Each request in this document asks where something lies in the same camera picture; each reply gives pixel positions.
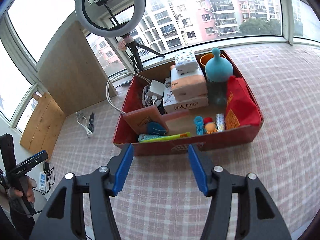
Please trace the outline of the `left hand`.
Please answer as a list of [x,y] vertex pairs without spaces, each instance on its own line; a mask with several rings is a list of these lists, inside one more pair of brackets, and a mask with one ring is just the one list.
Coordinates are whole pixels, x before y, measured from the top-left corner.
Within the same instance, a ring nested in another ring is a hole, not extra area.
[[35,196],[33,193],[33,188],[37,187],[36,181],[33,178],[30,178],[29,176],[24,176],[24,180],[27,182],[27,190],[25,192],[20,191],[18,189],[14,189],[14,194],[17,197],[22,197],[25,195],[27,197],[28,202],[34,204],[35,203]]

